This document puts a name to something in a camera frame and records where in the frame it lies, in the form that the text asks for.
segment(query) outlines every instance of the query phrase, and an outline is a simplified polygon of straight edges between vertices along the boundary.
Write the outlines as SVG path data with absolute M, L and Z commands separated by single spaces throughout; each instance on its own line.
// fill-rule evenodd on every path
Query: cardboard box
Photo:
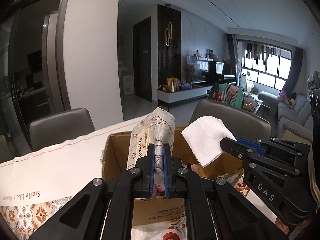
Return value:
M 176 127 L 172 155 L 180 158 L 183 164 L 198 164 L 189 145 L 181 134 L 186 126 Z M 102 177 L 104 180 L 116 179 L 125 171 L 129 153 L 131 132 L 111 134 L 107 140 L 102 157 Z M 200 174 L 209 179 L 223 176 L 234 184 L 242 176 L 242 161 L 223 153 L 217 160 L 202 168 Z M 134 202 L 132 225 L 147 225 L 175 219 L 184 214 L 183 199 L 163 199 L 156 197 L 151 200 L 136 199 Z

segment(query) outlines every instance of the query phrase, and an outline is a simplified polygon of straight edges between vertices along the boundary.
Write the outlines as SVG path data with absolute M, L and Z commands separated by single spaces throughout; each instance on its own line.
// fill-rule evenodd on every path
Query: fabric label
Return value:
M 138 158 L 147 156 L 149 143 L 150 143 L 150 127 L 147 127 L 137 135 L 137 150 L 136 150 L 136 157 L 134 160 L 134 164 L 136 164 Z

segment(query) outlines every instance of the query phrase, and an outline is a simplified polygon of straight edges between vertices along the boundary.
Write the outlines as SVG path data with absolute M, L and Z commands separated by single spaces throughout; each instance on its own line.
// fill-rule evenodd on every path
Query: white napkin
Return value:
M 209 165 L 223 153 L 220 147 L 223 138 L 236 140 L 223 122 L 213 116 L 200 117 L 181 133 L 202 167 Z

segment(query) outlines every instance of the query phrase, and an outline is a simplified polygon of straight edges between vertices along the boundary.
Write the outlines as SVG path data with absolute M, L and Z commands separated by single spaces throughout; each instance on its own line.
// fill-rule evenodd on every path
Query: marble wall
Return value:
M 226 34 L 217 26 L 208 21 L 181 12 L 181 81 L 186 81 L 184 67 L 187 64 L 187 55 L 194 55 L 196 50 L 205 56 L 208 49 L 220 58 L 226 56 Z

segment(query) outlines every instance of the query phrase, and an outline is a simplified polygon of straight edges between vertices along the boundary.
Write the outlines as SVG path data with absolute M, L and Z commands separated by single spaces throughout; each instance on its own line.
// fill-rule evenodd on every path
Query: curtain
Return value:
M 302 58 L 303 58 L 303 49 L 295 47 L 295 51 L 291 60 L 290 71 L 288 75 L 288 79 L 285 82 L 282 91 L 286 92 L 289 95 L 294 89 L 302 66 Z
M 233 71 L 235 70 L 235 76 L 236 76 L 236 83 L 237 86 L 239 85 L 239 60 L 238 60 L 238 50 L 237 50 L 237 43 L 236 43 L 236 37 L 234 34 L 227 34 L 227 43 L 228 43 L 228 50 L 229 50 L 229 56 L 231 61 L 231 66 L 233 68 Z

